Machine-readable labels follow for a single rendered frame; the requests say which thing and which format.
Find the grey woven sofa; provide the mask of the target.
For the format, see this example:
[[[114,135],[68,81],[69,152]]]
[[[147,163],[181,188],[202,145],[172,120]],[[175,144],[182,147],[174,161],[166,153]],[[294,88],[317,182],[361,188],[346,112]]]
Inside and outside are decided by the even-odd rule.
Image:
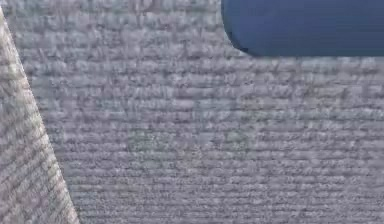
[[[384,58],[253,58],[220,0],[0,0],[83,224],[384,224]]]

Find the blue cushion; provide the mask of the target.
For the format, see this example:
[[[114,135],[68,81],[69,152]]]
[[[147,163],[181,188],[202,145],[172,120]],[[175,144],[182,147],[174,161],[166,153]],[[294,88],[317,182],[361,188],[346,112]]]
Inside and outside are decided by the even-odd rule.
[[[221,16],[254,57],[384,56],[384,0],[221,0]]]

